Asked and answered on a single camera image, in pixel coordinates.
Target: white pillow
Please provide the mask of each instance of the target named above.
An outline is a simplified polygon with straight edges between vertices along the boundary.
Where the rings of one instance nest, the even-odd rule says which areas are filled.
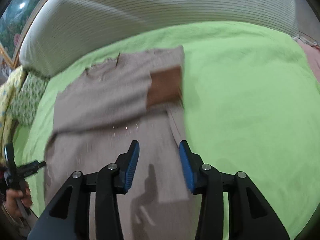
[[[83,55],[133,35],[201,21],[243,21],[295,35],[294,0],[48,0],[20,61],[54,76]]]

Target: painting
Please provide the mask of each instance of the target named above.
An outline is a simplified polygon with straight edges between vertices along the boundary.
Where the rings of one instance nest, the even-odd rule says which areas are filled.
[[[0,18],[0,43],[12,58],[20,34],[40,0],[12,0]]]

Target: metal screw head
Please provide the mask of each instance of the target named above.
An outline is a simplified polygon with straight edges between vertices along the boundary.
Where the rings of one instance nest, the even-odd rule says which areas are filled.
[[[202,164],[201,168],[204,170],[204,171],[208,171],[211,169],[211,165],[209,164]]]
[[[110,163],[110,164],[108,165],[108,169],[109,169],[109,170],[115,170],[116,168],[118,168],[118,165],[115,164],[115,163]]]
[[[241,179],[244,179],[244,178],[247,176],[247,174],[245,174],[245,172],[243,172],[243,171],[239,171],[239,172],[237,173],[237,175],[238,175],[238,177],[241,178]]]
[[[81,176],[81,172],[80,171],[75,171],[73,174],[72,174],[72,177],[77,179]]]

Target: floral pillow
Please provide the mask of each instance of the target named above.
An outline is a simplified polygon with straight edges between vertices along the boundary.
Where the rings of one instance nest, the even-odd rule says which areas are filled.
[[[21,125],[31,127],[48,82],[49,78],[40,77],[37,73],[30,71],[21,91],[13,98],[7,113],[13,119],[17,119]]]

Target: human hand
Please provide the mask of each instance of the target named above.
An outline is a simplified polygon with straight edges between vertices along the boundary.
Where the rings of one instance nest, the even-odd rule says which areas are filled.
[[[151,106],[181,99],[181,66],[153,72],[147,95],[147,109]]]
[[[22,217],[21,211],[19,210],[17,202],[15,200],[16,198],[21,198],[22,204],[27,208],[29,208],[32,205],[31,194],[28,184],[25,195],[23,195],[22,191],[13,189],[7,190],[7,197],[4,206],[9,215],[14,219]]]

